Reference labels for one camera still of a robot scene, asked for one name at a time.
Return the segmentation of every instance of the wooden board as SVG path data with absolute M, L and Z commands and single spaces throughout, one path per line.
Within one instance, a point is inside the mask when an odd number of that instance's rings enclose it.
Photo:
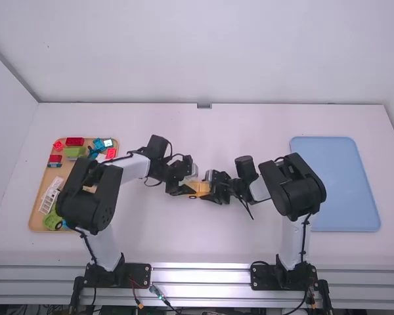
M 85 146 L 87 148 L 87 146 L 91 146 L 92 148 L 94 148 L 95 146 L 93 145 L 93 141 L 96 138 L 85 138 L 85 143 L 83 143 L 83 146 Z M 63 144 L 66 143 L 66 138 L 60 138 L 57 139 L 56 141 L 61 141 Z M 115 139 L 112 139 L 114 147 L 117 149 L 117 154 L 118 154 L 118 141 Z M 63 232 L 67 232 L 65 230 L 59 230 L 59 231 L 50 231 L 49 229 L 47 229 L 44 225 L 43 225 L 43 219 L 44 219 L 44 214 L 39 212 L 39 206 L 41 205 L 41 198 L 43 196 L 43 194 L 47 191 L 48 187 L 51 185 L 51 183 L 53 182 L 55 177 L 61 177 L 64 180 L 67 179 L 68 175 L 70 174 L 70 171 L 73 168 L 74 162 L 75 161 L 69 161 L 68 159 L 66 159 L 66 156 L 64 155 L 64 151 L 57 151 L 53 148 L 53 144 L 50 144 L 52 150 L 50 152 L 50 154 L 60 154 L 63 156 L 62 158 L 62 165 L 61 167 L 57 167 L 57 168 L 51 168 L 51 167 L 47 167 L 48 164 L 48 160 L 44 161 L 44 165 L 45 165 L 45 170 L 44 170 L 44 175 L 42 177 L 42 181 L 41 181 L 41 185 L 39 186 L 39 190 L 38 190 L 38 194 L 37 197 L 35 199 L 35 203 L 33 204 L 33 208 L 32 208 L 32 212 L 31 212 L 31 216 L 29 219 L 29 229 L 31 231 L 34 232 L 55 232 L 55 233 L 63 233 Z

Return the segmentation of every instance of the white table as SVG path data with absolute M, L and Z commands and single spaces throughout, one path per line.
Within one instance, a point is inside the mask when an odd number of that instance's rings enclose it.
M 83 274 L 89 259 L 78 235 L 28 229 L 55 139 L 114 137 L 121 153 L 146 145 L 151 134 L 169 139 L 174 153 L 191 154 L 201 177 L 211 168 L 235 176 L 238 156 L 252 155 L 258 164 L 288 154 L 295 136 L 351 137 L 382 227 L 376 233 L 313 233 L 311 261 L 329 280 L 336 308 L 394 308 L 394 131 L 385 109 L 306 104 L 214 104 L 211 110 L 195 104 L 40 105 L 0 207 L 0 303 L 16 303 L 21 297 L 15 295 L 23 291 L 35 303 L 40 296 L 41 303 L 67 304 L 72 280 Z M 282 220 L 271 201 L 253 206 L 252 213 L 255 221 L 237 200 L 219 206 L 174 198 L 163 186 L 147 188 L 137 180 L 121 187 L 112 224 L 127 261 L 160 267 L 152 280 L 160 282 L 174 305 L 224 305 L 227 299 L 236 306 L 296 306 L 300 292 L 253 292 L 248 286 L 249 263 L 274 262 Z M 90 302 L 91 291 L 84 294 Z M 149 295 L 146 303 L 159 302 Z M 105 289 L 98 291 L 97 304 L 134 301 L 131 290 Z

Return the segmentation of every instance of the metal frame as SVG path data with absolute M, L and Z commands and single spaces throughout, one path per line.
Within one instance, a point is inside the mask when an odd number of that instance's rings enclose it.
M 263 307 L 297 306 L 303 292 L 252 291 L 248 264 L 153 263 L 152 283 L 173 306 Z M 394 269 L 318 268 L 327 279 L 334 308 L 394 309 Z M 0 304 L 64 304 L 70 302 L 73 280 L 84 266 L 0 266 Z M 318 306 L 320 295 L 316 293 Z M 164 306 L 148 290 L 137 295 L 146 306 Z M 81 304 L 92 302 L 84 289 Z M 135 305 L 131 289 L 97 289 L 96 305 Z

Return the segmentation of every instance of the blue tray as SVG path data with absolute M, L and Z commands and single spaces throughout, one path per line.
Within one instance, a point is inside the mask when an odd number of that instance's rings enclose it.
M 376 232 L 381 220 L 356 143 L 339 136 L 297 136 L 290 141 L 323 181 L 327 200 L 312 231 Z

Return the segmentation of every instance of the toy block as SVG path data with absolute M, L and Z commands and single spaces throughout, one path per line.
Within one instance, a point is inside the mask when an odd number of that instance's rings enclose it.
M 112 147 L 114 147 L 114 143 L 112 142 L 112 139 L 109 138 L 109 139 L 104 140 L 104 146 L 105 146 L 105 148 L 112 148 Z
M 66 139 L 66 146 L 83 146 L 83 143 L 85 142 L 84 138 L 81 137 L 74 137 L 74 136 L 69 136 Z
M 61 150 L 63 150 L 64 145 L 61 141 L 58 140 L 58 141 L 54 142 L 53 147 L 55 150 L 61 151 Z
M 84 146 L 71 146 L 69 148 L 64 148 L 64 154 L 67 158 L 77 159 L 80 156 L 84 156 L 86 148 Z
M 106 159 L 114 159 L 117 155 L 117 149 L 109 148 L 106 152 Z
M 103 162 L 106 160 L 106 155 L 102 153 L 98 153 L 98 156 L 95 158 L 99 163 Z
M 47 164 L 47 167 L 61 167 L 61 163 L 56 163 L 56 164 L 54 164 L 54 163 L 48 163 Z
M 100 138 L 94 139 L 93 144 L 95 145 L 95 149 L 105 150 L 105 145 Z
M 60 163 L 62 158 L 63 158 L 63 156 L 60 154 L 50 154 L 50 158 L 49 158 L 48 162 L 49 163 L 52 163 L 52 162 Z

